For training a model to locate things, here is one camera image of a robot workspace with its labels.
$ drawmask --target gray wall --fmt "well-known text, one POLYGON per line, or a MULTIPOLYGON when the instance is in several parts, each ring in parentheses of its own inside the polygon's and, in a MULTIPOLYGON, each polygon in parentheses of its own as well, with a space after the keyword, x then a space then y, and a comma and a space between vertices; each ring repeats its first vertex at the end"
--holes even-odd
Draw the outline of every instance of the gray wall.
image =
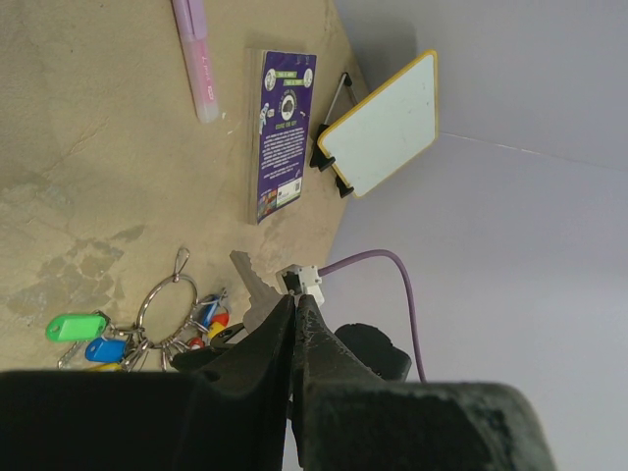
MULTIPOLYGON (((398 252, 431 380, 510 383, 561 469, 626 469, 628 7, 337 1, 371 85, 439 52, 443 134, 351 201, 331 260, 398 252)), ((390 262, 325 289, 332 328, 371 323, 411 351, 390 262)))

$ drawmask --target book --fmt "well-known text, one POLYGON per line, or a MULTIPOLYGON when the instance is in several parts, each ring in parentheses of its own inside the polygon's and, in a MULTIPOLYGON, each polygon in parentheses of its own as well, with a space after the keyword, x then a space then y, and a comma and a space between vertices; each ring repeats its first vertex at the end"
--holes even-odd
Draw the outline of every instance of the book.
POLYGON ((316 56, 248 52, 253 79, 248 220, 259 224, 301 195, 316 56))

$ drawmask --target metal key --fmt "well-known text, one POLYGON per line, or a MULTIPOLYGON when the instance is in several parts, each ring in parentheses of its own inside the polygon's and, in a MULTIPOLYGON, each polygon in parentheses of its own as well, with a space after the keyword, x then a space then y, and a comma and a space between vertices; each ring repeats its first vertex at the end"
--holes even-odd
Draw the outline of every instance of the metal key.
POLYGON ((87 343, 87 340, 75 341, 74 344, 70 347, 68 351, 64 353, 64 355, 59 358, 57 362, 57 368, 60 370, 68 369, 68 363, 72 360, 77 353, 79 353, 80 348, 87 343))
POLYGON ((282 296, 275 288, 269 287, 257 276, 251 266, 248 253, 234 250, 230 257, 250 294, 248 300, 251 308, 244 313, 242 323, 251 333, 262 325, 282 296))
POLYGON ((168 371, 168 356, 166 355, 167 346, 161 347, 161 371, 168 371))

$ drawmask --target book illustration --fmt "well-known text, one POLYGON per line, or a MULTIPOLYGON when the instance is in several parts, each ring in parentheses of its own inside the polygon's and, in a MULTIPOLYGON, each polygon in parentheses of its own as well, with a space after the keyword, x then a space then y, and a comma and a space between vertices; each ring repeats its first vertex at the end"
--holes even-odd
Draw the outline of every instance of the book illustration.
POLYGON ((312 72, 311 69, 307 69, 305 71, 305 74, 303 74, 303 86, 305 88, 309 88, 310 86, 312 86, 313 82, 314 82, 314 73, 312 72))
POLYGON ((282 101, 282 118, 284 121, 289 121, 294 113, 294 97, 292 95, 286 95, 282 101))
POLYGON ((272 91, 275 88, 275 83, 277 82, 277 73, 275 69, 270 69, 266 73, 266 77, 264 78, 264 86, 268 91, 272 91))
POLYGON ((268 114, 268 108, 271 105, 269 105, 268 103, 264 104, 264 108, 262 108, 262 111, 259 114, 259 133, 260 135, 262 134, 262 132, 264 131, 264 127, 266 126, 266 115, 268 114))
POLYGON ((257 202, 257 219, 271 214, 277 208, 277 190, 274 189, 270 193, 264 194, 257 202))

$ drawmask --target cable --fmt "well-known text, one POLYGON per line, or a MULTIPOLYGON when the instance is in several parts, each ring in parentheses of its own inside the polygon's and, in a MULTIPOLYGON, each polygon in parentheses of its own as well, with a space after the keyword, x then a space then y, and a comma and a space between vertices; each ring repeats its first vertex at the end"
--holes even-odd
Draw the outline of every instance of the cable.
POLYGON ((336 270, 352 265, 356 262, 360 262, 367 258, 372 257, 388 257, 390 258, 396 267, 401 272, 401 277, 403 278, 403 284, 405 285, 405 293, 408 298, 408 312, 410 314, 410 332, 412 333, 412 346, 414 347, 414 358, 416 360, 416 369, 419 372, 419 379, 421 383, 426 383, 427 380, 425 378, 425 370, 423 369, 423 361, 421 360, 421 349, 419 348, 419 334, 416 329, 416 307, 414 306, 414 294, 412 293, 412 283, 410 283, 410 276, 408 275, 408 271, 405 269, 403 262, 401 259, 394 253, 389 250, 377 249, 377 250, 367 250, 366 252, 356 253, 355 255, 351 255, 350 257, 346 257, 339 262, 333 263, 332 265, 328 265, 327 267, 323 267, 319 269, 318 274, 321 277, 329 275, 336 270))

